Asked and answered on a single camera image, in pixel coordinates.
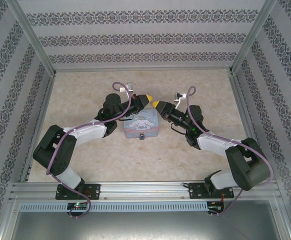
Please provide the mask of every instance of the cartoon character print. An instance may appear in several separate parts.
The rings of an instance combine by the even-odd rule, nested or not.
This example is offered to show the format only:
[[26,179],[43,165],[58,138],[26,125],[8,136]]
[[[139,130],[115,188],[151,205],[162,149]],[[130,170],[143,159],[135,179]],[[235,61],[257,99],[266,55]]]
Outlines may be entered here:
[[153,127],[155,124],[146,120],[144,116],[138,116],[137,120],[129,125],[130,128],[134,128],[136,130],[148,130]]

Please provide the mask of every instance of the patterned wallpaper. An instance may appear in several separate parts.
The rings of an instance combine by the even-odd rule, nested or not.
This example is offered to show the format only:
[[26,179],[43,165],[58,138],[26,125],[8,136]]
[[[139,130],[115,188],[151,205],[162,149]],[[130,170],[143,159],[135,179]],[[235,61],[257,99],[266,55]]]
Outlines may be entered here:
[[230,67],[265,0],[20,0],[56,70]]
[[0,0],[0,220],[21,177],[51,78]]
[[291,0],[279,0],[237,72],[291,220]]

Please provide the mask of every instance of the marble-patterned surface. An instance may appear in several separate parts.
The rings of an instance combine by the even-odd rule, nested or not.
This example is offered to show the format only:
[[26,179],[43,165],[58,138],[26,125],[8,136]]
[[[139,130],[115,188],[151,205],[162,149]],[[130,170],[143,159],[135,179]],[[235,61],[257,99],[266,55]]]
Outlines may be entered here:
[[[135,83],[136,94],[149,94],[154,101],[173,102],[174,92],[186,93],[191,85],[197,92],[190,99],[200,105],[203,124],[215,134],[245,138],[225,70],[104,71],[57,73],[44,119],[41,137],[54,124],[77,126],[91,121],[105,97],[114,93],[113,82]],[[122,102],[127,100],[120,93]],[[179,110],[186,110],[186,101]],[[75,149],[70,166],[85,181],[183,181],[203,180],[228,161],[212,152],[190,147],[170,124],[159,119],[159,135],[145,140],[127,139],[123,123],[108,137],[87,142]],[[33,161],[29,182],[53,182],[46,170]]]

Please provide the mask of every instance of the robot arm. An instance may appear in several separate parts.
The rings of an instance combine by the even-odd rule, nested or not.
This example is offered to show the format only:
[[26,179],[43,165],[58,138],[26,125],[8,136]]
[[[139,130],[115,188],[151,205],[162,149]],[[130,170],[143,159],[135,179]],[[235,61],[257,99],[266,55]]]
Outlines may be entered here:
[[[217,171],[204,179],[206,190],[212,194],[214,191],[228,188],[240,187],[245,191],[250,190],[270,176],[270,171],[264,161],[244,147],[234,144],[232,141],[211,137],[200,131],[191,120],[188,110],[184,113],[176,109],[174,104],[165,101],[156,101],[153,106],[161,117],[172,122],[172,125],[185,129],[185,138],[191,147],[198,150],[208,150],[227,158],[230,171]],[[198,105],[191,105],[190,111],[196,123],[208,133],[211,133],[203,126],[201,108]],[[237,140],[246,146],[253,148],[264,156],[257,142],[252,138]]]
[[[150,95],[132,95],[131,105],[123,117],[130,114],[136,114],[152,100]],[[101,108],[90,123],[110,120],[120,116],[128,107],[129,101],[121,103],[120,96],[111,93],[105,98],[103,108]],[[77,175],[69,166],[74,149],[90,140],[101,139],[109,136],[117,127],[116,121],[110,121],[105,124],[87,125],[76,130],[75,127],[61,128],[57,125],[51,126],[42,140],[33,152],[33,158],[44,168],[48,169],[50,160],[57,144],[65,133],[73,130],[68,134],[55,156],[53,165],[50,169],[51,174],[60,179],[64,184],[78,192],[82,192],[84,180]]]

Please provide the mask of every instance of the enclosure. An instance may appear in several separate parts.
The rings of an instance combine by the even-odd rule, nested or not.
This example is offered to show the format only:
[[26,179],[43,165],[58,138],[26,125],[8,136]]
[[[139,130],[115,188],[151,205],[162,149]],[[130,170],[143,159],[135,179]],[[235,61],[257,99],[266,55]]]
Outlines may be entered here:
[[[101,187],[90,213],[70,219],[76,201],[56,200],[58,183],[32,155],[50,126],[94,119],[113,82],[171,103],[195,86],[204,126],[255,139],[274,180],[211,217],[219,199],[191,199],[183,184],[227,159],[190,147],[161,117],[143,141],[118,122],[72,155]],[[0,239],[39,237],[291,239],[291,0],[0,0]]]

